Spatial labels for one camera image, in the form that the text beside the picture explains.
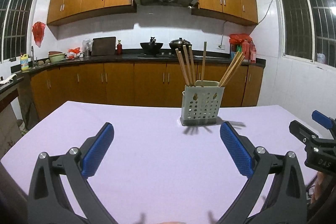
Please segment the person's right hand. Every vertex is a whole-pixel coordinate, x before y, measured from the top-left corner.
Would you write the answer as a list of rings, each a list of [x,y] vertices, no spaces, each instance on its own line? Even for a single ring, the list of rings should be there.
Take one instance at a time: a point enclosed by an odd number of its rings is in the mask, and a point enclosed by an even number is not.
[[[323,194],[327,193],[329,188],[332,193],[335,188],[335,177],[322,172],[317,172],[317,176],[313,183],[313,194],[311,195],[310,203],[313,204],[319,200]]]

